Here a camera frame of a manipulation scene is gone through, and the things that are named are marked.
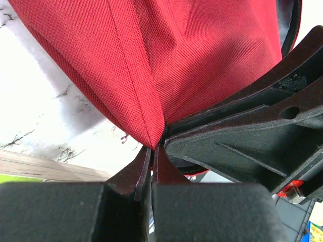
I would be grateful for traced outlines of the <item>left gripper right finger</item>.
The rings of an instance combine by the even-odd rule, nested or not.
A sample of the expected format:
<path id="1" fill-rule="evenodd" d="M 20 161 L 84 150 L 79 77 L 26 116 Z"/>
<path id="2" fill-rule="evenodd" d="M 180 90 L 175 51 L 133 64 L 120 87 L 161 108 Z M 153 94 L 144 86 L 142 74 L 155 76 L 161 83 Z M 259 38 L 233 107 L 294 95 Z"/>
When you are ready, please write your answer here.
<path id="1" fill-rule="evenodd" d="M 287 241 L 264 186 L 193 183 L 163 146 L 154 152 L 152 208 L 157 241 Z"/>

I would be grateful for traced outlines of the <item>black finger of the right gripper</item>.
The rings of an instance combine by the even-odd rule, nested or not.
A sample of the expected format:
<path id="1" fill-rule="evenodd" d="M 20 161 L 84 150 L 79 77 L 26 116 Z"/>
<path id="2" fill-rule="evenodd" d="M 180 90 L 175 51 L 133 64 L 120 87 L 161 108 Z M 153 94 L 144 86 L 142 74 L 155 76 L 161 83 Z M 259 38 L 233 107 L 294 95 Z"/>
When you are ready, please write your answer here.
<path id="1" fill-rule="evenodd" d="M 274 105 L 168 138 L 169 155 L 272 194 L 302 180 L 308 198 L 322 198 L 322 78 Z"/>
<path id="2" fill-rule="evenodd" d="M 295 118 L 322 108 L 322 26 L 315 26 L 276 66 L 223 101 L 168 127 L 167 136 L 194 136 L 229 126 L 277 122 L 285 109 Z"/>

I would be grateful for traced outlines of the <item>green booklet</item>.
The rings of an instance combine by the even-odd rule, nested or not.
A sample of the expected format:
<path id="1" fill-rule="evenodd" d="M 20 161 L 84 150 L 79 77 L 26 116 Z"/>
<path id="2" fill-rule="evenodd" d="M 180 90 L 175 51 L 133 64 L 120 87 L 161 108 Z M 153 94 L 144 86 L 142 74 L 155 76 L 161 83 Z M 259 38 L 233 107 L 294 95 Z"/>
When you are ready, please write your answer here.
<path id="1" fill-rule="evenodd" d="M 14 176 L 8 174 L 0 175 L 0 184 L 10 183 L 10 182 L 43 182 L 42 178 L 34 178 L 34 177 L 25 177 L 25 176 Z"/>

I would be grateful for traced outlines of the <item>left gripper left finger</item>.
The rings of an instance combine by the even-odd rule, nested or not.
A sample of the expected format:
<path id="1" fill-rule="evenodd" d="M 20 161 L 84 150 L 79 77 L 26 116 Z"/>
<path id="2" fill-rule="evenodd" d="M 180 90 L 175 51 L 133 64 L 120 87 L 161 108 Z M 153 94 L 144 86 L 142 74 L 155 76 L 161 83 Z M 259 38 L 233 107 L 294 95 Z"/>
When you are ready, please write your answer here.
<path id="1" fill-rule="evenodd" d="M 1 241 L 147 241 L 151 150 L 104 182 L 1 185 Z"/>

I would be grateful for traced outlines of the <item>red backpack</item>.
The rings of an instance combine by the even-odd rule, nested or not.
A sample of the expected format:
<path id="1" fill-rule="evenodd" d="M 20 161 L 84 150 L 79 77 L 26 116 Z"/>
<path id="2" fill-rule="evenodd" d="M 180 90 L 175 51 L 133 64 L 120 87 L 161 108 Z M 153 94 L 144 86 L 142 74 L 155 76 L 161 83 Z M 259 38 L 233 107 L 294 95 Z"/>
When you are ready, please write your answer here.
<path id="1" fill-rule="evenodd" d="M 1 148 L 114 175 L 290 51 L 301 1 L 1 1 Z"/>

